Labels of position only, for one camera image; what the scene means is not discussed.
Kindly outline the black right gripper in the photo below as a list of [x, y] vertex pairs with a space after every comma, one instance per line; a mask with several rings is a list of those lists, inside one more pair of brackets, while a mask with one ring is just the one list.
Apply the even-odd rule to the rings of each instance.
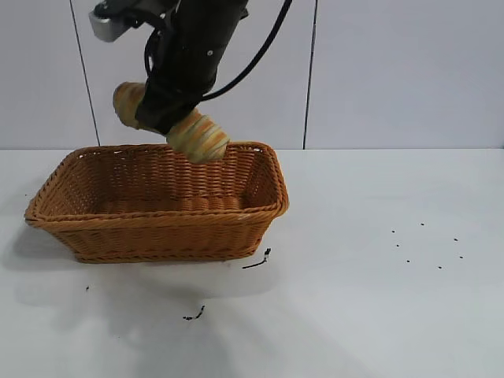
[[218, 65], [246, 1], [179, 2], [135, 119], [160, 135], [186, 118], [215, 84]]

